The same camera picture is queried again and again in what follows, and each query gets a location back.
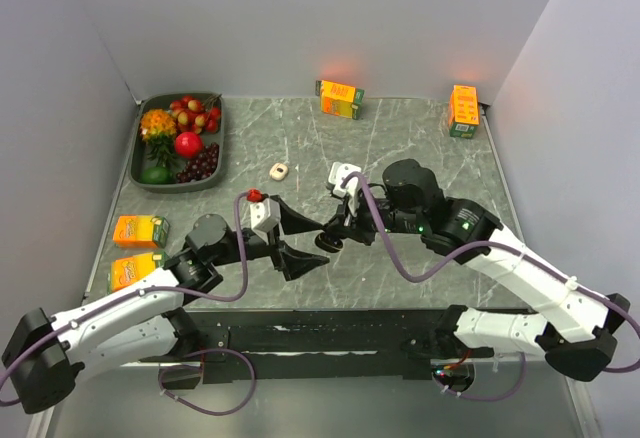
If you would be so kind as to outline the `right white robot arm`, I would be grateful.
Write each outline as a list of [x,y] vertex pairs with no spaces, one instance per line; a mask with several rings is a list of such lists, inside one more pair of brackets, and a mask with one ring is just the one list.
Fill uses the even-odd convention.
[[619,294],[603,295],[582,286],[534,253],[482,205],[448,197],[434,172],[414,159],[389,165],[381,198],[355,165],[333,163],[327,188],[340,199],[336,214],[317,237],[318,247],[338,252],[346,240],[371,245],[380,238],[396,270],[408,282],[431,279],[456,262],[506,288],[529,308],[526,314],[450,306],[436,333],[448,356],[466,349],[539,356],[555,371],[590,382],[616,368],[616,331],[639,325]]

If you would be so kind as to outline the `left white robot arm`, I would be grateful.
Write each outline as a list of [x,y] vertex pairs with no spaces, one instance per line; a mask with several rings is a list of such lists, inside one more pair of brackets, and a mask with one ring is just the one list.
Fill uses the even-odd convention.
[[192,356],[197,331],[185,305],[212,299],[219,267],[268,257],[288,281],[327,264],[327,258],[291,248],[283,235],[319,231],[322,224],[292,210],[277,195],[250,205],[251,225],[229,225],[218,214],[199,217],[182,249],[138,282],[95,302],[54,315],[37,308],[24,314],[1,362],[2,383],[27,414],[64,400],[78,381],[128,362],[170,355]]

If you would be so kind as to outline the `beige earbud charging case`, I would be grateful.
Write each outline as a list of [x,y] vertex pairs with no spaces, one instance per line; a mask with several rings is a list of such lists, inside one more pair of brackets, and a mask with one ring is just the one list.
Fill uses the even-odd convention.
[[283,181],[289,174],[289,167],[284,163],[274,164],[270,171],[269,177],[274,181]]

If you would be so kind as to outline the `black earbud charging case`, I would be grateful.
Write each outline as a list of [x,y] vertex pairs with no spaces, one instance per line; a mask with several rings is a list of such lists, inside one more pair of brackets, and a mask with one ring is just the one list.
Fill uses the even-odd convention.
[[315,245],[327,253],[339,253],[343,250],[343,241],[326,232],[319,233],[314,240]]

